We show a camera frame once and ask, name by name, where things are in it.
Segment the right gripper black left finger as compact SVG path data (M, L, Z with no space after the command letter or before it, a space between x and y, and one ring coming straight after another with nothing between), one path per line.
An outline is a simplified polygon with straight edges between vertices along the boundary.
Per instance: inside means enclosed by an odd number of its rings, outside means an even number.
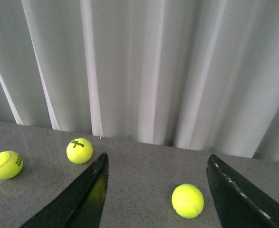
M108 184L108 155L101 154L23 228L97 228Z

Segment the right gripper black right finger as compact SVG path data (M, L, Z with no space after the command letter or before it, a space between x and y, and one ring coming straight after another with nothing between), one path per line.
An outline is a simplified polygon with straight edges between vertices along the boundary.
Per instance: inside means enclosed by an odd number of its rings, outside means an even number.
M214 154L207 178L223 228L279 228L279 203Z

